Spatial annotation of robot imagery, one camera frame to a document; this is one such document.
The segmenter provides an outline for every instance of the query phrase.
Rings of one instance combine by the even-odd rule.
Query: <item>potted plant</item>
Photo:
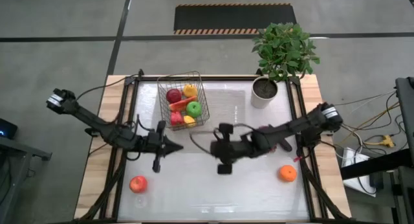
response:
[[[254,107],[265,108],[278,92],[277,82],[287,80],[288,75],[301,74],[303,78],[306,72],[312,74],[309,62],[319,64],[320,59],[312,51],[316,47],[309,35],[292,23],[271,23],[265,30],[259,30],[259,37],[253,39],[252,52],[259,54],[259,66],[266,76],[253,81]]]

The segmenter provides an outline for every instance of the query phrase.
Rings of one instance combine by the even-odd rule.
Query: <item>white tabletop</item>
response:
[[[203,126],[179,131],[166,130],[172,141],[184,149],[161,159],[161,171],[152,171],[153,154],[142,154],[139,160],[127,162],[122,188],[119,221],[282,221],[308,220],[305,193],[296,141],[287,138],[291,152],[280,147],[256,159],[241,159],[233,165],[231,175],[218,175],[218,159],[198,149],[188,132],[209,130],[221,122],[245,123],[253,127],[280,125],[292,119],[286,85],[278,83],[278,93],[270,105],[256,109],[250,104],[251,81],[203,82],[210,119]],[[154,128],[160,117],[156,82],[140,82],[135,114],[146,127]],[[232,140],[239,140],[245,128],[235,129]],[[138,134],[146,131],[138,129]],[[197,135],[195,140],[210,148],[213,135]],[[279,168],[292,165],[298,171],[292,183],[277,177]],[[148,189],[134,194],[130,180],[143,175]]]

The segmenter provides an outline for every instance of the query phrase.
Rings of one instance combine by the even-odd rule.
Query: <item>striped border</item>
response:
[[[258,34],[256,28],[228,29],[180,29],[174,30],[176,35],[209,35],[209,34]]]
[[[267,5],[290,5],[290,3],[216,3],[216,4],[181,4],[180,6],[267,6]]]

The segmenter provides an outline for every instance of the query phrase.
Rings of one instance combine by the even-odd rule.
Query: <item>wire basket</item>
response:
[[[166,95],[170,89],[178,89],[181,94],[184,90],[184,86],[187,84],[194,85],[197,88],[197,101],[201,105],[201,115],[194,118],[195,123],[193,124],[178,124],[171,125],[171,109],[169,108],[170,103],[167,101]],[[167,128],[172,130],[180,130],[185,128],[192,128],[195,126],[203,125],[210,117],[208,111],[206,94],[204,93],[204,87],[202,86],[200,73],[192,71],[182,74],[174,74],[168,76],[162,76],[157,79],[158,97],[160,99],[161,107],[161,119],[166,121]],[[181,115],[186,115],[186,111],[181,111]]]

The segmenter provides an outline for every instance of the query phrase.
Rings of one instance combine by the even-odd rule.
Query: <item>black floor mat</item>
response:
[[[293,7],[289,3],[179,5],[174,34],[255,34],[270,23],[296,23]]]

